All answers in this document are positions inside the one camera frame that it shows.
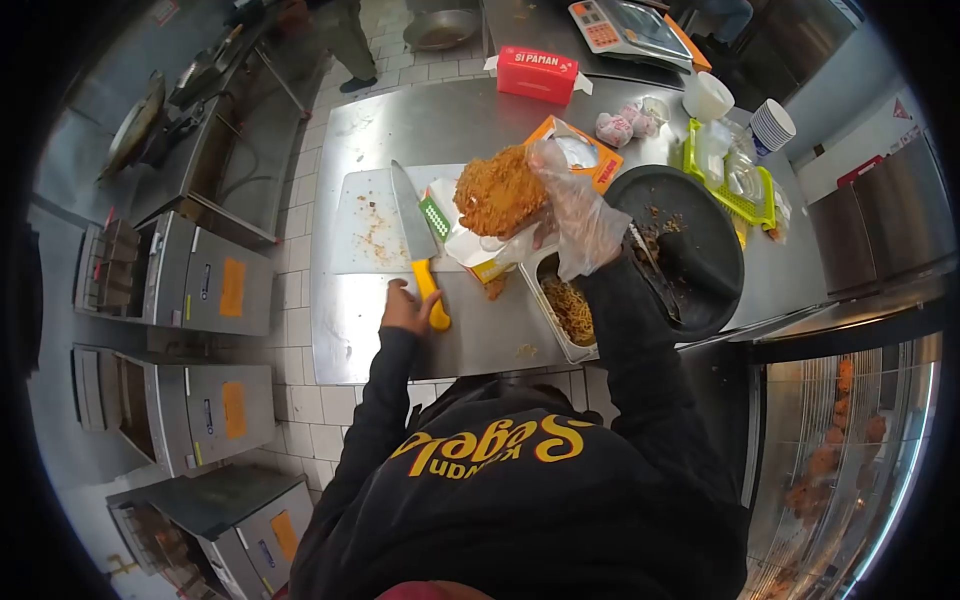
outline black hoodie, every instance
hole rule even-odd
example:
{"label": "black hoodie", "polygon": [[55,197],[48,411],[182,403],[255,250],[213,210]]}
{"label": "black hoodie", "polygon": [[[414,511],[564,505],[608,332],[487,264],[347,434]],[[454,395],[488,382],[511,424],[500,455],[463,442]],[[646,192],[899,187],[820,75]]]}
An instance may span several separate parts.
{"label": "black hoodie", "polygon": [[340,466],[294,559],[293,600],[429,580],[496,600],[737,595],[747,511],[651,293],[622,256],[576,283],[620,410],[611,429],[545,392],[491,384],[408,436],[420,340],[381,329]]}

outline yellow knife handle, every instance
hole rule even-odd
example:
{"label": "yellow knife handle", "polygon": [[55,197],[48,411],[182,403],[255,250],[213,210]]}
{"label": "yellow knife handle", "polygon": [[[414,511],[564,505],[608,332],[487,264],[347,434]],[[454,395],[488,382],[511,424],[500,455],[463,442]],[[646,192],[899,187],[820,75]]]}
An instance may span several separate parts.
{"label": "yellow knife handle", "polygon": [[[414,261],[410,266],[414,269],[417,287],[420,288],[420,298],[426,301],[427,297],[437,290],[437,282],[430,274],[430,259]],[[450,327],[450,317],[444,312],[443,300],[437,300],[430,310],[430,326],[437,331],[446,331]]]}

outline orange food box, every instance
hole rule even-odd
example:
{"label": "orange food box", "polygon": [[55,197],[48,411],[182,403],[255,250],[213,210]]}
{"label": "orange food box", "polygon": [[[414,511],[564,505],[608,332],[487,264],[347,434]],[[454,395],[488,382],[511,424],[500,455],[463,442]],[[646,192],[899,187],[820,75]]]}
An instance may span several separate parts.
{"label": "orange food box", "polygon": [[592,166],[572,165],[570,173],[574,175],[587,175],[593,180],[593,189],[603,194],[613,183],[613,176],[623,166],[623,156],[617,154],[607,146],[604,146],[586,133],[581,132],[565,121],[558,119],[552,114],[548,116],[533,133],[530,134],[523,145],[526,146],[539,139],[549,139],[551,137],[562,137],[565,135],[580,136],[581,141],[586,141],[590,149],[596,153],[596,164]]}
{"label": "orange food box", "polygon": [[504,46],[496,62],[496,91],[566,105],[577,79],[577,61],[540,50]]}

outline tiled floor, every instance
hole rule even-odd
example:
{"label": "tiled floor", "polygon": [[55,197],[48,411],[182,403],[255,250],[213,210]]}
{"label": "tiled floor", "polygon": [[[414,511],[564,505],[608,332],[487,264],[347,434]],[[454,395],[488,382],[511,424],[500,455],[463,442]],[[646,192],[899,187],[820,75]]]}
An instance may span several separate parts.
{"label": "tiled floor", "polygon": [[[442,52],[411,52],[402,38],[410,20],[402,0],[363,0],[360,19],[376,59],[377,84],[354,94],[342,94],[338,87],[350,74],[340,62],[325,59],[329,70],[313,103],[313,117],[296,149],[292,179],[284,191],[284,208],[277,221],[277,235],[283,243],[273,254],[277,275],[270,335],[263,341],[235,341],[233,348],[224,350],[224,355],[238,362],[268,361],[275,367],[276,437],[269,444],[241,454],[236,462],[294,475],[306,473],[314,501],[339,464],[344,433],[353,423],[353,409],[362,401],[363,394],[362,385],[318,386],[313,369],[310,245],[327,118],[338,106],[411,85],[489,76],[483,71],[479,39]],[[610,402],[607,374],[601,369],[560,365],[502,376],[517,383],[552,384],[563,390],[578,410],[590,408],[603,415],[607,426],[618,414]],[[407,386],[411,407],[436,401],[453,381],[411,383]]]}

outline gloved hand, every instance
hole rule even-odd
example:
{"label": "gloved hand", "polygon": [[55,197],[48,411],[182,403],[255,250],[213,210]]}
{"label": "gloved hand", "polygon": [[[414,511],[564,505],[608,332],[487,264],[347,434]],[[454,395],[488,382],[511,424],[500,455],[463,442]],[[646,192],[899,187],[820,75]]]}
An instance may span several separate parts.
{"label": "gloved hand", "polygon": [[527,146],[527,164],[550,198],[542,215],[544,227],[560,232],[557,276],[570,281],[590,275],[616,258],[630,215],[607,204],[589,177],[570,173],[564,151],[554,140]]}

